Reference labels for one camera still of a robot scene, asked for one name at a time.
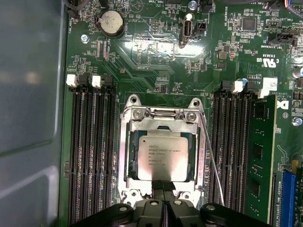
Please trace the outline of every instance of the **gray wire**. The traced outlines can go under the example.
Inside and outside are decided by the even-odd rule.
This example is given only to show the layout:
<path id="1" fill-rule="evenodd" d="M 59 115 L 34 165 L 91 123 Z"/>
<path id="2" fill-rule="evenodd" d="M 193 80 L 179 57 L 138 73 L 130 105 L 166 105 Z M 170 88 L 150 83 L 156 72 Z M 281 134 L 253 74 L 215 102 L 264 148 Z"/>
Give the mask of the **gray wire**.
<path id="1" fill-rule="evenodd" d="M 89 2 L 90 0 L 84 0 L 80 5 L 78 6 L 74 6 L 72 4 L 70 4 L 68 2 L 68 0 L 61 0 L 68 8 L 75 10 L 75 11 L 79 11 L 81 9 L 83 9 Z"/>
<path id="2" fill-rule="evenodd" d="M 203 128 L 204 128 L 205 136 L 206 136 L 206 142 L 208 144 L 209 153 L 210 153 L 210 157 L 211 157 L 212 164 L 213 164 L 214 175 L 216 176 L 216 180 L 217 180 L 217 184 L 218 184 L 218 188 L 219 188 L 219 193 L 220 193 L 220 198 L 221 198 L 220 199 L 221 200 L 221 204 L 222 204 L 222 206 L 225 206 L 225 204 L 224 204 L 224 197 L 223 197 L 223 191 L 222 191 L 222 186 L 221 186 L 221 183 L 220 183 L 220 178 L 219 178 L 219 173 L 218 173 L 216 161 L 214 159 L 214 153 L 213 153 L 213 149 L 212 149 L 212 144 L 211 144 L 209 136 L 208 136 L 206 122 L 204 120 L 203 114 L 200 114 L 200 115 L 201 115 L 202 124 L 203 124 Z"/>
<path id="3" fill-rule="evenodd" d="M 289 6 L 289 7 L 287 7 L 287 9 L 289 12 L 291 12 L 291 13 L 295 14 L 296 16 L 298 16 L 299 18 L 303 19 L 303 15 L 299 11 L 297 11 L 294 7 Z"/>

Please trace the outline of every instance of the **integrated circuit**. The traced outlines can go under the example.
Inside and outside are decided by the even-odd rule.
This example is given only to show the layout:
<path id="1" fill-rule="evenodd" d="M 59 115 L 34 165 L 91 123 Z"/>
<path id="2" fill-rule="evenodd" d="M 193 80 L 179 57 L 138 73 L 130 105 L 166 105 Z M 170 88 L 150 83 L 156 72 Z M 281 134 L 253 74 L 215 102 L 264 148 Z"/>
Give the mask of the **integrated circuit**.
<path id="1" fill-rule="evenodd" d="M 226 63 L 225 62 L 219 62 L 217 63 L 218 69 L 226 69 Z"/>
<path id="2" fill-rule="evenodd" d="M 138 151 L 138 178 L 140 180 L 173 182 L 186 180 L 188 140 L 184 137 L 168 135 L 140 137 Z"/>
<path id="3" fill-rule="evenodd" d="M 226 60 L 227 59 L 227 52 L 226 51 L 219 51 L 218 58 L 220 60 Z"/>
<path id="4" fill-rule="evenodd" d="M 243 31 L 253 32 L 256 30 L 256 19 L 253 17 L 244 17 L 242 23 Z"/>
<path id="5" fill-rule="evenodd" d="M 256 103 L 255 105 L 255 117 L 263 118 L 265 115 L 265 105 L 263 103 Z"/>
<path id="6" fill-rule="evenodd" d="M 263 147 L 259 144 L 255 144 L 253 154 L 255 158 L 262 160 Z"/>
<path id="7" fill-rule="evenodd" d="M 251 184 L 250 184 L 250 190 L 251 190 L 251 193 L 254 196 L 259 197 L 260 196 L 260 184 L 259 184 L 259 182 L 252 179 Z"/>

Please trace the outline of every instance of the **white label sticker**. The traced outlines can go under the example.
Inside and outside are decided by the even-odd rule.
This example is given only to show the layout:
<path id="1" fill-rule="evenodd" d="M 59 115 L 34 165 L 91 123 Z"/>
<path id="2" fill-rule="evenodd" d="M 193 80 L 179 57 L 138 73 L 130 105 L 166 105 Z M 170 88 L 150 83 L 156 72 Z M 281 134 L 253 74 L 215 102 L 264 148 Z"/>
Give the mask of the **white label sticker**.
<path id="1" fill-rule="evenodd" d="M 263 78 L 263 89 L 267 89 L 269 91 L 277 91 L 278 88 L 278 78 Z"/>

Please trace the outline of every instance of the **chip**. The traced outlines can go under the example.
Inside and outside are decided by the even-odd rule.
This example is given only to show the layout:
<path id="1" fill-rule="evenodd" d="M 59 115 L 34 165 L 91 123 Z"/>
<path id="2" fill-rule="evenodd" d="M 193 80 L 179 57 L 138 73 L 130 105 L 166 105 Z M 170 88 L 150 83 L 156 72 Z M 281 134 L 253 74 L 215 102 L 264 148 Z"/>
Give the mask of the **chip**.
<path id="1" fill-rule="evenodd" d="M 265 105 L 263 103 L 256 103 L 255 114 L 257 118 L 263 118 L 265 116 Z"/>
<path id="2" fill-rule="evenodd" d="M 263 147 L 260 146 L 259 144 L 255 144 L 254 146 L 254 157 L 257 159 L 262 160 L 262 155 L 263 155 Z"/>
<path id="3" fill-rule="evenodd" d="M 242 24 L 243 31 L 255 31 L 256 30 L 256 19 L 252 17 L 245 17 L 243 18 Z"/>
<path id="4" fill-rule="evenodd" d="M 260 184 L 259 182 L 252 180 L 250 185 L 251 193 L 256 197 L 260 196 Z"/>
<path id="5" fill-rule="evenodd" d="M 218 69 L 225 69 L 226 68 L 226 63 L 225 62 L 219 62 L 219 63 L 217 63 L 217 68 Z"/>
<path id="6" fill-rule="evenodd" d="M 221 60 L 226 60 L 227 59 L 227 52 L 226 51 L 219 51 L 218 58 L 221 59 Z"/>
<path id="7" fill-rule="evenodd" d="M 182 5 L 182 0 L 167 0 L 167 4 Z"/>

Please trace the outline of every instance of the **metal screw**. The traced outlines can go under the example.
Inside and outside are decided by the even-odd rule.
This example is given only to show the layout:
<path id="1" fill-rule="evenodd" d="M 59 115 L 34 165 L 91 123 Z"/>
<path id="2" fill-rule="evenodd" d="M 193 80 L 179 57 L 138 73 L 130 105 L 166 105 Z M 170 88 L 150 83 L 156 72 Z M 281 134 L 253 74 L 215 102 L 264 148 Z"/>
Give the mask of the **metal screw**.
<path id="1" fill-rule="evenodd" d="M 81 35 L 81 42 L 84 44 L 88 44 L 89 43 L 89 36 L 88 35 Z"/>
<path id="2" fill-rule="evenodd" d="M 303 120 L 300 117 L 293 118 L 293 125 L 294 126 L 300 126 L 303 124 Z"/>
<path id="3" fill-rule="evenodd" d="M 126 211 L 127 210 L 127 208 L 126 207 L 120 207 L 120 209 L 119 209 L 120 211 Z"/>
<path id="4" fill-rule="evenodd" d="M 174 204 L 175 204 L 175 205 L 181 205 L 182 202 L 181 202 L 180 200 L 175 200 L 175 201 L 174 201 Z"/>
<path id="5" fill-rule="evenodd" d="M 190 1 L 189 4 L 188 4 L 188 8 L 189 8 L 190 10 L 192 10 L 192 11 L 193 11 L 193 10 L 196 10 L 197 7 L 198 7 L 198 4 L 197 4 L 196 1 Z"/>
<path id="6" fill-rule="evenodd" d="M 136 119 L 141 118 L 142 117 L 141 115 L 142 115 L 141 110 L 138 110 L 138 109 L 134 110 L 134 112 L 133 112 L 134 118 L 136 118 Z"/>
<path id="7" fill-rule="evenodd" d="M 174 193 L 174 196 L 175 196 L 175 197 L 178 197 L 178 196 L 179 196 L 179 192 L 178 192 L 178 191 L 173 190 L 172 192 Z"/>
<path id="8" fill-rule="evenodd" d="M 193 112 L 187 114 L 187 120 L 190 122 L 194 122 L 197 119 L 197 115 Z"/>
<path id="9" fill-rule="evenodd" d="M 208 209 L 208 210 L 215 210 L 216 208 L 213 205 L 207 205 L 206 209 Z"/>

